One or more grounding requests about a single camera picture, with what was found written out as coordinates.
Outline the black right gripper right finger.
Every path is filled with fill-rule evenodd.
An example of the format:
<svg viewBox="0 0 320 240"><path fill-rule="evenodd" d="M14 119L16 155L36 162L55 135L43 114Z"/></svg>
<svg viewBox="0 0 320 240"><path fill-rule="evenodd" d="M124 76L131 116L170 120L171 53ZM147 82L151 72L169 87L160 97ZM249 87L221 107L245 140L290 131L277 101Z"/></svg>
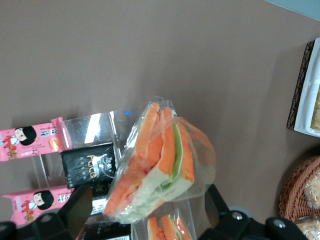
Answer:
<svg viewBox="0 0 320 240"><path fill-rule="evenodd" d="M212 200L211 208L216 209L218 221L199 237L201 240L264 240L264 225L245 213L230 210L217 187L212 184L207 193Z"/></svg>

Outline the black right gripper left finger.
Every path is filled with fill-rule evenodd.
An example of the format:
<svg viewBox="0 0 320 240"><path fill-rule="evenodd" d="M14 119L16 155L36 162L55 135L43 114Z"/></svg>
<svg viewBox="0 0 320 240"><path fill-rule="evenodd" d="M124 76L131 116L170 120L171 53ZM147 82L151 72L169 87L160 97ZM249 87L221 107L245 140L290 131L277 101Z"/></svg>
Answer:
<svg viewBox="0 0 320 240"><path fill-rule="evenodd" d="M74 240L92 212L92 190L77 188L64 206L41 214L34 222L18 230L20 240Z"/></svg>

